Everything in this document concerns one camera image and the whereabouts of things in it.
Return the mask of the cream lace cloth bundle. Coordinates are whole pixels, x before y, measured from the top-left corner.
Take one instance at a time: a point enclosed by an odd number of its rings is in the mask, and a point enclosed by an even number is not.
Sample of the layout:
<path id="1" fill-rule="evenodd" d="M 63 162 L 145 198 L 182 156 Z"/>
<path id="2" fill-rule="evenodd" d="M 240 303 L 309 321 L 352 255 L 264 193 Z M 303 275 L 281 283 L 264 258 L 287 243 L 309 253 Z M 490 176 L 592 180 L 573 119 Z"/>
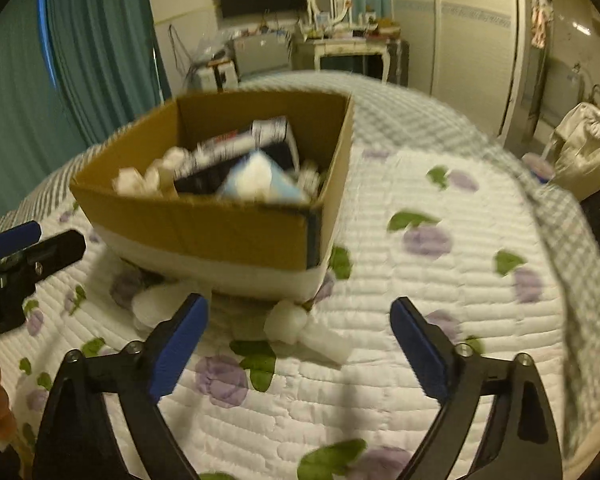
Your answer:
<path id="1" fill-rule="evenodd" d="M 136 168 L 121 168 L 112 180 L 112 188 L 119 196 L 175 196 L 174 176 L 188 156 L 185 148 L 174 146 L 155 159 L 143 174 Z"/>

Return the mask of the light blue tissue pack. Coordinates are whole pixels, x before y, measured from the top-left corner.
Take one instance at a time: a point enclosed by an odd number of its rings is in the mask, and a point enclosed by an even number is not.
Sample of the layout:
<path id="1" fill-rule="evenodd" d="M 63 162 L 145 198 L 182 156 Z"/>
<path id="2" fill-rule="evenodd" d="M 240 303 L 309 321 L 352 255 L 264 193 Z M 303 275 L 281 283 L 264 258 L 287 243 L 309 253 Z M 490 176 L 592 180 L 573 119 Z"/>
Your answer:
<path id="1" fill-rule="evenodd" d="M 226 200 L 267 204 L 306 205 L 310 202 L 294 179 L 260 150 L 241 159 L 216 191 Z"/>

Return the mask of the black white packaged box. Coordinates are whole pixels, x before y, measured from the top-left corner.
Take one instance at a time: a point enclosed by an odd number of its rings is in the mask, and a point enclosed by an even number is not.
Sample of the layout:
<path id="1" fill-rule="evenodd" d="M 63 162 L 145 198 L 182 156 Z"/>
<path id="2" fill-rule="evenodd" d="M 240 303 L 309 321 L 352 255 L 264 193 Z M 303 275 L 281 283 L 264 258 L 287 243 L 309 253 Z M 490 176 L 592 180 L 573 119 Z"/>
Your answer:
<path id="1" fill-rule="evenodd" d="M 300 155 L 291 125 L 284 116 L 254 120 L 248 130 L 215 136 L 185 155 L 174 171 L 179 193 L 215 193 L 230 170 L 253 152 L 261 151 L 286 172 L 300 169 Z"/>

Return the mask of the white knotted sock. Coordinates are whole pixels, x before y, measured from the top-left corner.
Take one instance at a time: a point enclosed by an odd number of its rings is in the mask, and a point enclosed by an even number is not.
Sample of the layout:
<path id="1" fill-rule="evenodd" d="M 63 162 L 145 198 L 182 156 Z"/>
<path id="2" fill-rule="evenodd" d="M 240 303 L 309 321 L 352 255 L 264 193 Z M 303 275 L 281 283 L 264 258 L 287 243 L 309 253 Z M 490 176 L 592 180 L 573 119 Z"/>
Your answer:
<path id="1" fill-rule="evenodd" d="M 159 323 L 172 318 L 190 294 L 211 299 L 211 289 L 195 281 L 178 281 L 150 286 L 131 300 L 134 327 L 141 334 L 150 333 Z"/>

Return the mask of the teal curtain left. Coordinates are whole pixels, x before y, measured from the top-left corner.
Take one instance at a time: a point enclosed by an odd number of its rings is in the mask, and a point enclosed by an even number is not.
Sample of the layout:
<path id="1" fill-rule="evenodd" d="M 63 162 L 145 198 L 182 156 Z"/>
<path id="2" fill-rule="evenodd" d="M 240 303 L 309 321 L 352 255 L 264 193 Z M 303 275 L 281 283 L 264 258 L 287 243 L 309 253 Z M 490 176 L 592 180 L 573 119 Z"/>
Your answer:
<path id="1" fill-rule="evenodd" d="M 0 218 L 170 95 L 149 0 L 0 0 Z"/>

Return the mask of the white floral quilted blanket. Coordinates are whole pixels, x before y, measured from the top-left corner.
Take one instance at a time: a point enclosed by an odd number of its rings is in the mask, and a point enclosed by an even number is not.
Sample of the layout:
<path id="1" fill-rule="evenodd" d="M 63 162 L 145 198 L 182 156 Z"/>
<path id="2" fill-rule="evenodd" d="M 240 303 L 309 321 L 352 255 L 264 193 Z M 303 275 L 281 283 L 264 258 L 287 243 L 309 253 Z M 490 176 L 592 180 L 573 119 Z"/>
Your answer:
<path id="1" fill-rule="evenodd" d="M 201 474 L 379 479 L 401 466 L 438 411 L 389 325 L 401 296 L 454 342 L 530 354 L 562 421 L 565 300 L 517 178 L 477 159 L 354 150 L 334 256 L 310 315 L 349 341 L 341 366 L 267 341 L 264 304 L 213 298 L 160 402 Z"/>

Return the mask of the white sock pair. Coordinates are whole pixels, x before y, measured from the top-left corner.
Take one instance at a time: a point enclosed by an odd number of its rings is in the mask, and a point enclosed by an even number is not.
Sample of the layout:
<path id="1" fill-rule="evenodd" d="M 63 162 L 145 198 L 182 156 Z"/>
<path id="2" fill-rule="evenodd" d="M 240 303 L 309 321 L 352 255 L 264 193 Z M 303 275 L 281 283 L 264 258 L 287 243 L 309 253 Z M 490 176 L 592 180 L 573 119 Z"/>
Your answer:
<path id="1" fill-rule="evenodd" d="M 316 322 L 304 307 L 287 300 L 279 301 L 268 312 L 263 331 L 270 341 L 301 344 L 339 366 L 347 362 L 353 350 L 347 338 Z"/>

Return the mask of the open cardboard box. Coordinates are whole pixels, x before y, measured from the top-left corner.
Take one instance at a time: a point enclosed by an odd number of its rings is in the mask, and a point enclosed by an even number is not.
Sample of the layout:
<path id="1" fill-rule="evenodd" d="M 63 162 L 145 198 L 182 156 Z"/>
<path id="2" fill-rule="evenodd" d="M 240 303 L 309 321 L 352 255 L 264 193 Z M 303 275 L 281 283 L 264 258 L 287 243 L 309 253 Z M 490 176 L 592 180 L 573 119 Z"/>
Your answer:
<path id="1" fill-rule="evenodd" d="M 225 295 L 305 302 L 320 288 L 346 185 L 354 103 L 309 90 L 189 92 L 120 133 L 73 178 L 70 190 L 121 258 Z M 122 196 L 114 178 L 143 172 L 169 148 L 194 148 L 256 119 L 288 119 L 302 159 L 325 180 L 309 205 L 241 203 L 211 194 Z"/>

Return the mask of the plastic cup with straw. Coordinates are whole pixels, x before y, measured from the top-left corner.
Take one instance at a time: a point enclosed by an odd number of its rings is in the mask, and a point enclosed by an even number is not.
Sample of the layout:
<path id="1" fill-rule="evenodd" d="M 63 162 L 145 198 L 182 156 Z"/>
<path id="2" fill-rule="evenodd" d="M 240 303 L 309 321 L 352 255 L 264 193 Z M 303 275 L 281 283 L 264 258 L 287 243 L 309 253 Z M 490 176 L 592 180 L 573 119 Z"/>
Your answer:
<path id="1" fill-rule="evenodd" d="M 543 184 L 555 177 L 553 165 L 554 146 L 552 142 L 541 143 L 538 140 L 524 144 L 521 161 L 524 166 Z"/>

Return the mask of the white jacket on chair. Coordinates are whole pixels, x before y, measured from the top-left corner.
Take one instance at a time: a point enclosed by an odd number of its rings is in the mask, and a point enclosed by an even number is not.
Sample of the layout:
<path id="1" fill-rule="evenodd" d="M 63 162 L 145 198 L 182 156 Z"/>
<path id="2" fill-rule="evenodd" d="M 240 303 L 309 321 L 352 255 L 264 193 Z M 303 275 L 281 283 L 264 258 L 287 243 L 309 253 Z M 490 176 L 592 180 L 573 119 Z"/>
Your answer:
<path id="1" fill-rule="evenodd" d="M 552 182 L 578 202 L 600 190 L 600 109 L 580 103 L 554 130 L 558 141 Z"/>

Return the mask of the grey mini fridge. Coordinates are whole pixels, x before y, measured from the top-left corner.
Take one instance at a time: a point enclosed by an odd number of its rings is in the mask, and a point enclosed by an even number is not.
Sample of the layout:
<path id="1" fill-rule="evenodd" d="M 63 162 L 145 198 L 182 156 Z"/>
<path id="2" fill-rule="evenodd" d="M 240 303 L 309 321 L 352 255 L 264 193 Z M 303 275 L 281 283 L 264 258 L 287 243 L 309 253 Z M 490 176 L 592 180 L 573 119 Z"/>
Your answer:
<path id="1" fill-rule="evenodd" d="M 234 38 L 230 48 L 242 79 L 291 70 L 288 38 L 277 32 Z"/>

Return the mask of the white dressing table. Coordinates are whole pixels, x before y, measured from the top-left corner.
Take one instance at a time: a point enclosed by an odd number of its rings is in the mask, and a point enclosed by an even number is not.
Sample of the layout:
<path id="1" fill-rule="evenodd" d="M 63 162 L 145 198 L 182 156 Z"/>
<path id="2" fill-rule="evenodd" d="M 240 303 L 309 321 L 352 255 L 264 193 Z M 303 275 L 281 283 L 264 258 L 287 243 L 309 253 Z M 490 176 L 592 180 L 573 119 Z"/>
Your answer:
<path id="1" fill-rule="evenodd" d="M 323 58 L 344 56 L 379 56 L 382 62 L 381 81 L 389 81 L 391 55 L 388 41 L 362 37 L 297 40 L 292 49 L 295 70 L 322 69 Z"/>

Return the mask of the white louvred wardrobe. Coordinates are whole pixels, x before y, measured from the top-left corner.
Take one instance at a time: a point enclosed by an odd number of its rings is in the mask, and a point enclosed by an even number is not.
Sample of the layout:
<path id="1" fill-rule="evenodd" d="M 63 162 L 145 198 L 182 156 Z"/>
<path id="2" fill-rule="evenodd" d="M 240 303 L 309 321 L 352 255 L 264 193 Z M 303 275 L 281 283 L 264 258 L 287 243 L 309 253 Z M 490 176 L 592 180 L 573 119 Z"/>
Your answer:
<path id="1" fill-rule="evenodd" d="M 392 10 L 408 44 L 407 87 L 499 136 L 515 85 L 518 0 L 392 0 Z"/>

